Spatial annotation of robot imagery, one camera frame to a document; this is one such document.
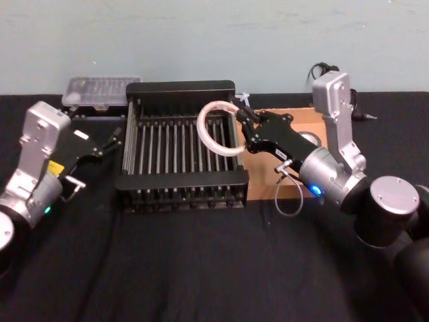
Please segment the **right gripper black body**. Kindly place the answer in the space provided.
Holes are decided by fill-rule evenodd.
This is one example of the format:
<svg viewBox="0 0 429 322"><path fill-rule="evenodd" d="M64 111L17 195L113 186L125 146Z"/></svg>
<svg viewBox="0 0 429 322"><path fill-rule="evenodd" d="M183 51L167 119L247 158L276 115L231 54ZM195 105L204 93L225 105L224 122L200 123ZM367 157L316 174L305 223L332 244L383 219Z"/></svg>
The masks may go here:
<svg viewBox="0 0 429 322"><path fill-rule="evenodd" d="M292 129L293 117L290 114L261 112L260 115L266 119L255 128L251 153L268 152L278 158L285 155L292 161L305 161L318 148Z"/></svg>

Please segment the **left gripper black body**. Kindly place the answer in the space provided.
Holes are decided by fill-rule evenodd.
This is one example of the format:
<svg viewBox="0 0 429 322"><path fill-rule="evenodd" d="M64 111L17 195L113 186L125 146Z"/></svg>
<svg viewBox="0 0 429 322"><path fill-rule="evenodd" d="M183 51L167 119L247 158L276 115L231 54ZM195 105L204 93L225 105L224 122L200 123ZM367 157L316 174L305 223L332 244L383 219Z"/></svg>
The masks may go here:
<svg viewBox="0 0 429 322"><path fill-rule="evenodd" d="M102 157L101 147L87 133L71 123L50 157L50 173L62 180L79 166L100 162Z"/></svg>

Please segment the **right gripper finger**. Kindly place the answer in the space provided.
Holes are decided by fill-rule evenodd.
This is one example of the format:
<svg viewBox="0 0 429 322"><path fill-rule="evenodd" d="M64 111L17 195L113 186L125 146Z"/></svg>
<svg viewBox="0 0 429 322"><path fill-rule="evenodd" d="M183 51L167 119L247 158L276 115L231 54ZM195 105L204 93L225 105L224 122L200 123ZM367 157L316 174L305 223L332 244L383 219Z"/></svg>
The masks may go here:
<svg viewBox="0 0 429 322"><path fill-rule="evenodd" d="M265 116L256 113L252 108L248 106L238 108L236 112L236 119L239 122L251 122L251 123L261 123L266 119Z"/></svg>
<svg viewBox="0 0 429 322"><path fill-rule="evenodd" d="M241 133L245 140L245 148L247 151L252 151L255 141L255 126L252 121L240 121Z"/></svg>

